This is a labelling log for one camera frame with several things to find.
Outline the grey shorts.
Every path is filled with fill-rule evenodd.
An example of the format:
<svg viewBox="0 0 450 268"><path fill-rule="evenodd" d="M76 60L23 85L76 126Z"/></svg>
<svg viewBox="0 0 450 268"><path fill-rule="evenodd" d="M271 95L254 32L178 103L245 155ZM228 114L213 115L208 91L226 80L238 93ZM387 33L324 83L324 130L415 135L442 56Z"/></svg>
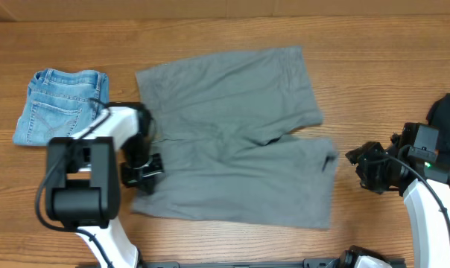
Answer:
<svg viewBox="0 0 450 268"><path fill-rule="evenodd" d="M137 213L326 229L339 153L293 131L323 122L300 47L232 51L138 71L164 171Z"/></svg>

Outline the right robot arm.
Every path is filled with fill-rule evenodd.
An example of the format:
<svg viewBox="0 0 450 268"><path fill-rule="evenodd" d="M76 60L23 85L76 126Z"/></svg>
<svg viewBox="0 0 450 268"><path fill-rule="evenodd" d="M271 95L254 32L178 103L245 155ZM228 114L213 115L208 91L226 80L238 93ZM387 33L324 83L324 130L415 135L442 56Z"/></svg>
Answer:
<svg viewBox="0 0 450 268"><path fill-rule="evenodd" d="M450 267L450 167L437 161L438 138L435 127L406 123L388 148L368 141L346 153L362 188L402 197L416 267Z"/></svg>

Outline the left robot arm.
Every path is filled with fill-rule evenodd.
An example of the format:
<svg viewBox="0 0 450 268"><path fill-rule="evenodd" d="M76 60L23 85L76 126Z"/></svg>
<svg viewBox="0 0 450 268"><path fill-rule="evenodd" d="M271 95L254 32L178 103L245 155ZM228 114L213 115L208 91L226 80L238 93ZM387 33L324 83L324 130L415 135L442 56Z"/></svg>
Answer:
<svg viewBox="0 0 450 268"><path fill-rule="evenodd" d="M144 267L118 213L121 187L153 193L161 157L150 151L153 118L140 102L104 104L86 129L47 145L47 171L35 197L46 228L81 237L99 267Z"/></svg>

